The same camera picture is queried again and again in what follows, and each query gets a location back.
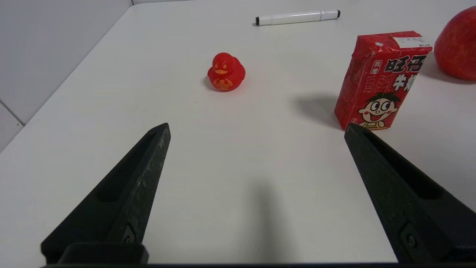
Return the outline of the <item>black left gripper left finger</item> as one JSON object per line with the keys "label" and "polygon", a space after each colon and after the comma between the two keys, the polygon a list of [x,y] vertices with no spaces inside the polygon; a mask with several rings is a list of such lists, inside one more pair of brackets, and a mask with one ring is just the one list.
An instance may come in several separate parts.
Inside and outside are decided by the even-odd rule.
{"label": "black left gripper left finger", "polygon": [[41,243],[47,264],[146,264],[142,241],[171,140],[150,129]]}

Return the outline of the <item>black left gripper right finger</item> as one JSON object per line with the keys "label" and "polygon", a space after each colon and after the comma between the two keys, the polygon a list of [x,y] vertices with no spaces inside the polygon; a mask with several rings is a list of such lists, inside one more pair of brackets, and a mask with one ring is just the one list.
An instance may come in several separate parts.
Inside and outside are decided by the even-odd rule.
{"label": "black left gripper right finger", "polygon": [[473,210],[365,127],[344,138],[399,263],[475,263]]}

